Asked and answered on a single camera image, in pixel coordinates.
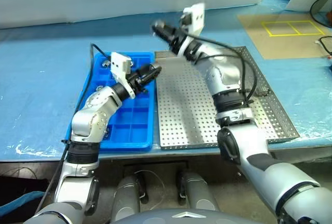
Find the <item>yellow tape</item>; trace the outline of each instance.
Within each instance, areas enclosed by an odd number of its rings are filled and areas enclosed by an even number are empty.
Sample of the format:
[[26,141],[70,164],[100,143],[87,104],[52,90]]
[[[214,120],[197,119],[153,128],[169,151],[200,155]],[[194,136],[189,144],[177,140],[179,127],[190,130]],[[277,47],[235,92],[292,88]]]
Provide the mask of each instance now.
[[[273,23],[287,23],[295,32],[296,34],[272,34],[272,32],[269,30],[269,28],[266,26],[267,24],[273,24]],[[310,23],[312,26],[315,27],[315,29],[318,30],[319,33],[301,33],[299,32],[292,23]],[[269,34],[270,37],[275,36],[313,36],[313,35],[325,35],[324,32],[318,28],[312,21],[310,20],[298,20],[298,21],[262,21],[260,23],[263,28],[266,30],[266,32]]]

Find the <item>blue cloth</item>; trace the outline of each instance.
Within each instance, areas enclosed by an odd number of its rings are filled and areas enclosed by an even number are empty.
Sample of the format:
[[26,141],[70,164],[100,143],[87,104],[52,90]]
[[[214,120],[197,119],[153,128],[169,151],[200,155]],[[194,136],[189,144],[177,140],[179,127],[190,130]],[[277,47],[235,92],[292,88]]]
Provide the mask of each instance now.
[[[288,13],[288,0],[208,10],[202,36],[246,46],[294,123],[301,138],[271,145],[295,148],[332,144],[332,74],[320,58],[264,60],[237,15]],[[75,104],[89,70],[89,44],[105,51],[154,52],[168,46],[153,37],[157,19],[177,25],[179,12],[123,16],[75,24],[0,31],[0,160],[59,160]],[[218,149],[204,149],[218,153]],[[202,149],[150,154],[202,153]],[[113,157],[102,154],[101,157]]]
[[41,191],[32,191],[27,194],[22,195],[21,197],[0,206],[0,217],[14,211],[16,208],[24,205],[25,203],[40,198],[44,195],[44,192]]

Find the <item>black wire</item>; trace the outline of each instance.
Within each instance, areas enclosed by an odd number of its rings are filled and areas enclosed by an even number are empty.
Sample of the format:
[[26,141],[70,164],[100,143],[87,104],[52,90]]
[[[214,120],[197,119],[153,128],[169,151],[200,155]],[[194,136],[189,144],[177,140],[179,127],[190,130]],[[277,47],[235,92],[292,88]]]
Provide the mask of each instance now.
[[[93,75],[93,61],[94,61],[93,48],[96,48],[96,50],[98,50],[103,56],[107,57],[107,55],[106,55],[106,54],[105,54],[105,53],[104,53],[104,52],[103,52],[103,51],[102,51],[102,50],[101,50],[96,44],[90,44],[90,73],[89,73],[89,78],[88,78],[88,82],[87,82],[85,88],[82,90],[82,91],[83,91],[83,94],[81,95],[81,98],[79,99],[78,104],[76,105],[76,108],[75,108],[75,110],[74,110],[74,114],[73,114],[73,115],[75,115],[75,114],[78,112],[78,110],[79,110],[79,108],[80,108],[80,106],[81,106],[81,104],[82,104],[82,101],[83,101],[83,99],[84,99],[84,97],[85,97],[85,94],[86,94],[87,91],[88,91],[88,88],[89,88],[89,85],[90,85],[90,82],[91,82],[91,79],[92,79],[92,75]],[[45,190],[45,193],[44,193],[44,195],[43,195],[43,198],[42,198],[41,201],[39,202],[39,205],[38,205],[38,207],[37,207],[37,209],[36,209],[35,214],[36,214],[37,212],[39,212],[39,210],[41,209],[41,206],[43,205],[46,196],[48,195],[49,191],[51,190],[51,188],[52,188],[52,186],[53,186],[53,184],[54,184],[54,182],[55,182],[55,180],[56,180],[56,177],[57,177],[57,175],[58,175],[58,173],[59,173],[59,171],[60,171],[60,168],[62,167],[62,164],[63,164],[63,162],[64,162],[64,158],[65,158],[65,156],[66,156],[66,154],[67,154],[67,151],[68,151],[68,149],[69,149],[69,142],[70,142],[70,140],[71,140],[71,137],[72,137],[72,125],[70,125],[70,129],[69,129],[69,137],[68,137],[68,140],[67,140],[67,142],[66,142],[66,146],[65,146],[65,148],[64,148],[64,150],[63,150],[63,153],[62,153],[61,159],[60,159],[60,161],[59,161],[59,163],[58,163],[58,166],[57,166],[57,168],[56,168],[56,171],[54,172],[54,174],[53,174],[53,176],[52,176],[52,179],[51,179],[49,185],[47,186],[47,189]]]
[[[237,55],[233,55],[233,54],[215,54],[215,55],[208,55],[207,57],[200,57],[200,58],[198,58],[198,59],[196,59],[195,61],[194,61],[194,64],[196,65],[197,64],[197,62],[199,62],[199,61],[201,61],[201,60],[205,60],[205,59],[208,59],[208,58],[213,58],[213,57],[232,57],[232,58],[238,58],[239,59],[239,57],[237,56]],[[255,90],[256,90],[256,87],[257,87],[257,76],[256,76],[256,74],[255,74],[255,68],[254,68],[254,66],[249,62],[249,61],[247,61],[247,60],[244,60],[244,62],[246,63],[246,64],[248,64],[248,66],[251,68],[251,70],[253,71],[253,73],[254,73],[254,83],[253,83],[253,87],[251,88],[251,90],[250,90],[250,92],[249,92],[249,94],[248,94],[248,96],[247,96],[247,99],[249,100],[250,98],[251,98],[251,96],[254,94],[254,92],[255,92]]]
[[[214,40],[211,40],[211,39],[207,39],[207,38],[203,38],[203,37],[200,37],[200,36],[189,34],[183,28],[180,28],[180,30],[182,31],[183,34],[185,34],[185,35],[187,35],[191,38],[224,47],[224,48],[226,48],[226,49],[228,49],[228,50],[230,50],[230,51],[232,51],[232,52],[234,52],[235,54],[238,55],[238,57],[241,59],[241,63],[242,63],[241,89],[242,89],[242,93],[245,97],[245,100],[248,103],[248,98],[245,94],[245,59],[243,58],[242,54],[240,52],[238,52],[235,48],[233,48],[233,47],[231,47],[227,44],[223,44],[223,43],[220,43],[218,41],[214,41]],[[253,74],[254,74],[254,78],[257,77],[255,70],[253,70]]]
[[317,22],[317,23],[319,23],[319,24],[321,24],[321,25],[323,25],[323,26],[325,26],[325,27],[331,28],[332,25],[327,25],[327,24],[325,24],[325,23],[322,23],[322,22],[318,21],[318,20],[313,16],[313,14],[312,14],[312,8],[314,7],[314,5],[315,5],[318,1],[320,1],[320,0],[316,0],[316,1],[313,2],[313,4],[311,5],[310,10],[309,10],[310,16],[312,17],[312,19],[313,19],[315,22]]
[[332,51],[329,51],[327,49],[327,47],[325,46],[325,44],[323,43],[322,39],[324,38],[332,38],[332,36],[322,36],[320,39],[318,39],[318,41],[321,43],[321,45],[323,46],[323,48],[325,49],[325,51],[329,54],[332,55]]

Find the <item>perforated metal tray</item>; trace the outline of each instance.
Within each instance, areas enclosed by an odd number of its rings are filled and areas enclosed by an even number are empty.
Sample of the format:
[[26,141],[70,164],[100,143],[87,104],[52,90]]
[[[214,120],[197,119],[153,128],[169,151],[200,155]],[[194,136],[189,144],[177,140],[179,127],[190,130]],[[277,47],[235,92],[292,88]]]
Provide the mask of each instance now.
[[[258,126],[269,143],[290,141],[299,137],[294,125],[275,96],[264,75],[246,47],[236,47],[250,61],[258,76],[251,104]],[[215,107],[199,72],[184,58],[169,51],[157,51],[156,61],[162,66],[157,78],[160,146],[162,149],[217,147]],[[239,59],[229,59],[241,69]],[[251,88],[253,73],[246,69],[246,88]]]

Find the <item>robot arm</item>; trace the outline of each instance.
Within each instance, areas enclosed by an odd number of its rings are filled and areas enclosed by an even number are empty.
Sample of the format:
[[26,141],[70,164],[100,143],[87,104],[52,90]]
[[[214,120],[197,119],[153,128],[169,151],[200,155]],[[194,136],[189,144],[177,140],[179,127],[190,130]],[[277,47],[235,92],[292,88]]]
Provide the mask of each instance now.
[[111,71],[117,83],[90,95],[84,107],[72,120],[72,135],[63,163],[54,203],[46,206],[25,223],[82,223],[95,212],[99,182],[94,171],[110,117],[128,98],[145,91],[144,86],[161,71],[157,64],[141,67],[130,73],[130,58],[112,53]]
[[[193,14],[186,13],[182,20],[190,31],[195,22]],[[330,223],[332,192],[294,165],[272,158],[265,135],[241,92],[237,67],[220,50],[186,36],[179,28],[159,21],[152,29],[173,53],[196,65],[217,110],[217,141],[222,156],[239,167],[279,223]],[[204,59],[212,55],[219,56]]]

